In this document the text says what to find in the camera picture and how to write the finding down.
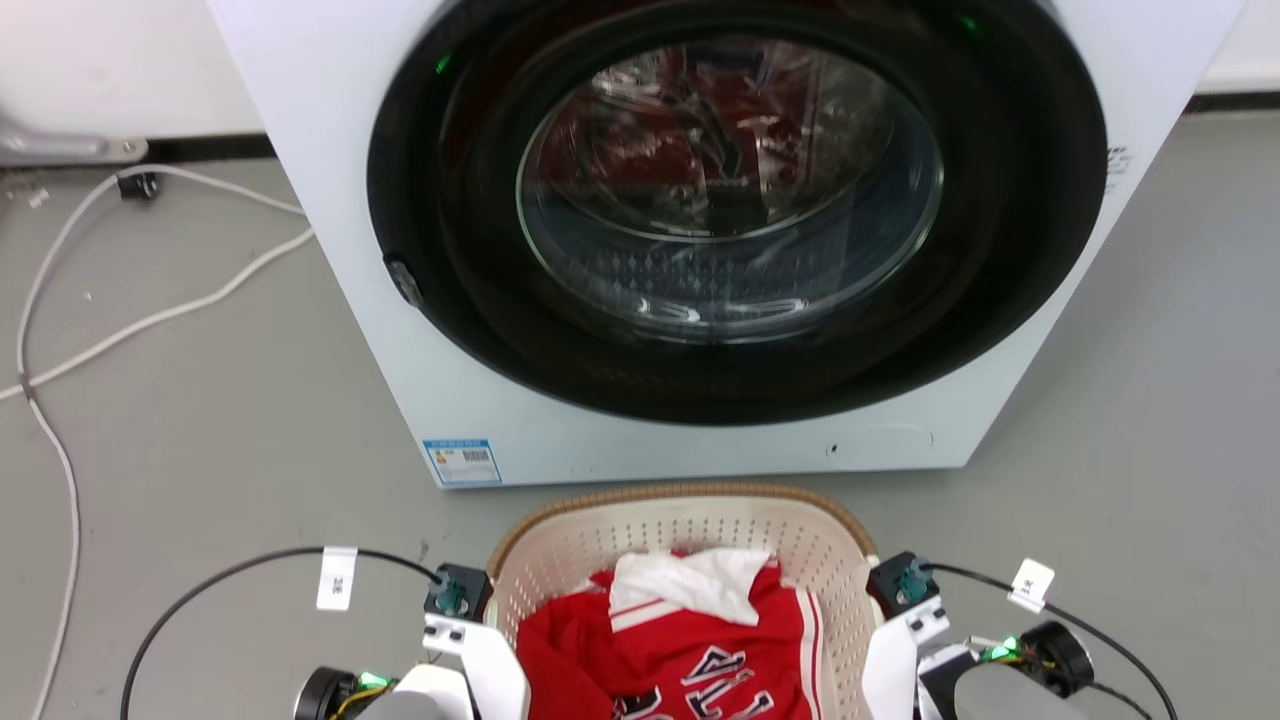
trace washing machine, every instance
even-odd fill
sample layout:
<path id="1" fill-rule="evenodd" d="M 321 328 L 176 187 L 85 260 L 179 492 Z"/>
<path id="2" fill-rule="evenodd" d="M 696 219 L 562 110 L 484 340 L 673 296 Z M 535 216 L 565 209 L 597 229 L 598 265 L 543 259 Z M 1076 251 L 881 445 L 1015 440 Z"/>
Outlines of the washing machine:
<path id="1" fill-rule="evenodd" d="M 210 6 L 448 488 L 964 465 L 1239 12 Z"/>

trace white stripe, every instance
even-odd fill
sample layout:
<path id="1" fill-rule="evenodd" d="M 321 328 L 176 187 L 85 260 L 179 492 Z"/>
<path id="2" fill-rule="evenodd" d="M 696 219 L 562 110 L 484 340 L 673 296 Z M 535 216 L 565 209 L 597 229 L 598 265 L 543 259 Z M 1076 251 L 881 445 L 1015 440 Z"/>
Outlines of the white stripe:
<path id="1" fill-rule="evenodd" d="M 804 698 L 809 701 L 810 720 L 818 720 L 820 715 L 818 715 L 818 701 L 813 692 L 813 647 L 818 619 L 813 616 L 813 611 L 809 609 L 809 593 L 806 591 L 796 589 L 796 606 L 800 607 L 800 619 L 804 621 L 804 633 L 800 635 L 800 691 L 804 693 Z"/>
<path id="2" fill-rule="evenodd" d="M 618 607 L 616 605 L 611 605 L 609 606 L 609 618 L 617 618 L 618 615 L 622 615 L 625 612 L 634 612 L 637 607 L 648 607 L 650 605 L 657 605 L 659 602 L 662 602 L 662 598 L 650 597 L 650 598 L 646 598 L 646 600 L 641 600 L 640 602 L 632 602 L 631 605 L 625 605 L 622 607 Z"/>
<path id="3" fill-rule="evenodd" d="M 649 607 L 641 607 L 640 610 L 634 610 L 631 612 L 623 612 L 609 619 L 609 625 L 613 632 L 626 630 L 627 628 L 635 628 L 636 625 L 643 625 L 650 620 L 657 620 L 658 618 L 664 618 L 672 612 L 678 612 L 681 607 L 678 605 L 667 602 L 657 602 Z"/>
<path id="4" fill-rule="evenodd" d="M 813 697 L 818 703 L 818 720 L 822 720 L 822 665 L 827 661 L 827 648 L 823 644 L 823 638 L 826 637 L 827 628 L 822 621 L 822 605 L 818 605 L 818 596 L 809 593 L 813 600 L 813 624 L 814 624 L 814 650 L 813 653 Z"/>

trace red basketball jersey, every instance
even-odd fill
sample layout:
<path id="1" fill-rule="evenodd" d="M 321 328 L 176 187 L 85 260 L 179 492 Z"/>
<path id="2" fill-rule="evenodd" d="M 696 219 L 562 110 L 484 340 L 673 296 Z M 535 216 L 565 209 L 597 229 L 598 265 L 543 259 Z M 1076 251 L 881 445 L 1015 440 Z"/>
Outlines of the red basketball jersey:
<path id="1" fill-rule="evenodd" d="M 755 578 L 754 628 L 666 601 L 611 618 L 607 592 L 550 601 L 516 644 L 530 720 L 820 720 L 818 602 L 780 580 L 776 562 Z"/>

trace green indicator light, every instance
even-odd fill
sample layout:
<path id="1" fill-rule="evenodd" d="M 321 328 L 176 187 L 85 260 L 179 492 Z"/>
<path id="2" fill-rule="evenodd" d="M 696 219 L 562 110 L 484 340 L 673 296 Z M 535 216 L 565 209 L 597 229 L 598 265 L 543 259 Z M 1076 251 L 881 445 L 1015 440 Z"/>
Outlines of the green indicator light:
<path id="1" fill-rule="evenodd" d="M 390 684 L 390 680 L 372 673 L 361 673 L 358 683 L 362 688 L 385 688 Z"/>
<path id="2" fill-rule="evenodd" d="M 1002 644 L 983 652 L 983 657 L 987 662 L 1015 655 L 1018 655 L 1018 638 L 1007 638 Z"/>

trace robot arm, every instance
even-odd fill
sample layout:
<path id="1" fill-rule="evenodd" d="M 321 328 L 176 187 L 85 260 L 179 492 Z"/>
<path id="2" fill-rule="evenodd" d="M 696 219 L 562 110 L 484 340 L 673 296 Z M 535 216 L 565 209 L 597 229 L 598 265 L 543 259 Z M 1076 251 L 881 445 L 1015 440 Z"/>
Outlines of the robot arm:
<path id="1" fill-rule="evenodd" d="M 938 647 L 931 641 L 950 620 L 937 584 L 918 573 L 920 562 L 902 553 L 868 580 L 886 618 L 863 671 L 874 720 L 1083 720 L 1064 698 L 1092 682 L 1093 665 L 1065 626 L 1044 623 L 1005 643 L 977 643 L 984 650 L 974 638 Z M 492 593 L 488 577 L 452 565 L 438 574 L 445 582 L 428 594 L 422 647 L 457 657 L 462 671 L 417 665 L 399 680 L 366 682 L 367 674 L 321 667 L 303 687 L 294 720 L 526 720 L 530 689 L 516 653 L 479 621 Z M 936 650 L 922 657 L 927 643 Z M 1005 662 L 1020 657 L 1027 661 Z"/>

